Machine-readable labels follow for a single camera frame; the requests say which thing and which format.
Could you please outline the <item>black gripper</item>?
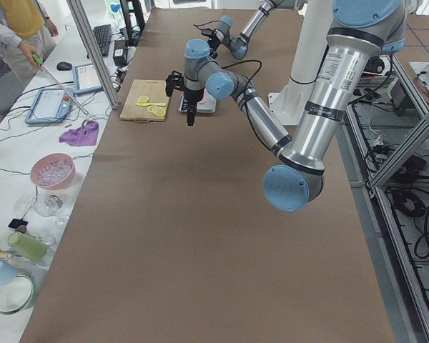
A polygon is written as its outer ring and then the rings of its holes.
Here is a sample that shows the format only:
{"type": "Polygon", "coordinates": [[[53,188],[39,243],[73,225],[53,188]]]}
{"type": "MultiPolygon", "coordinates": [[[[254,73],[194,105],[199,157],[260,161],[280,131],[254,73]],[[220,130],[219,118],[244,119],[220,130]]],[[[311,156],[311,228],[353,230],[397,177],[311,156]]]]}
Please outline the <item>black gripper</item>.
{"type": "Polygon", "coordinates": [[[197,103],[203,99],[204,88],[193,85],[193,81],[187,81],[183,73],[172,71],[165,79],[165,93],[171,97],[174,90],[182,91],[184,98],[189,102],[187,105],[187,125],[192,126],[197,113],[197,103]]]}
{"type": "Polygon", "coordinates": [[[214,29],[202,29],[200,33],[201,35],[207,37],[210,53],[216,54],[220,45],[220,40],[217,37],[216,31],[214,29]]]}

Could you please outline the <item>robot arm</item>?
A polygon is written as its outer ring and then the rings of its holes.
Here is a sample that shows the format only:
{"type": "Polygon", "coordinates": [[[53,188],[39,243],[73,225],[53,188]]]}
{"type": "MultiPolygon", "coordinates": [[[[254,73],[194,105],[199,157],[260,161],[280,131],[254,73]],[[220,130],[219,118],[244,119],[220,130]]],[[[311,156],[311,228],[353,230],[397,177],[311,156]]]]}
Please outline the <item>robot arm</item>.
{"type": "Polygon", "coordinates": [[[231,35],[232,19],[223,16],[216,28],[188,41],[184,70],[167,77],[166,93],[183,93],[189,125],[204,94],[234,99],[256,137],[280,160],[263,179],[265,198],[282,211],[301,209],[322,191],[325,152],[368,60],[402,49],[407,16],[418,6],[418,1],[265,1],[238,35],[231,35]],[[290,80],[265,101],[251,78],[217,63],[217,48],[226,46],[234,58],[244,58],[270,12],[291,8],[306,13],[290,80]]]}
{"type": "Polygon", "coordinates": [[[248,51],[252,35],[259,29],[273,10],[293,9],[295,11],[299,11],[303,8],[304,4],[307,3],[308,1],[304,0],[264,1],[252,15],[250,20],[245,24],[241,32],[234,36],[230,34],[230,29],[233,25],[232,18],[228,15],[222,16],[217,22],[217,26],[215,28],[200,29],[201,35],[207,37],[209,55],[213,59],[216,59],[219,46],[225,46],[235,59],[243,59],[248,51]]]}

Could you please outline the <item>person hand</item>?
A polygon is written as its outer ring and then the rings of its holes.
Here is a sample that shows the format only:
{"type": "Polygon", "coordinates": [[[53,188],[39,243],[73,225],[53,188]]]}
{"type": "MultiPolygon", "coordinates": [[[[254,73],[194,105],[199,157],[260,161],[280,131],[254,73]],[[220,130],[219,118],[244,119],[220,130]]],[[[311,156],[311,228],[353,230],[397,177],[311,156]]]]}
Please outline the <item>person hand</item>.
{"type": "Polygon", "coordinates": [[[36,63],[35,59],[34,59],[34,55],[37,55],[36,49],[26,43],[24,40],[22,40],[19,45],[18,48],[21,50],[22,54],[24,55],[24,57],[26,58],[26,60],[34,65],[34,66],[38,66],[38,64],[36,63]]]}

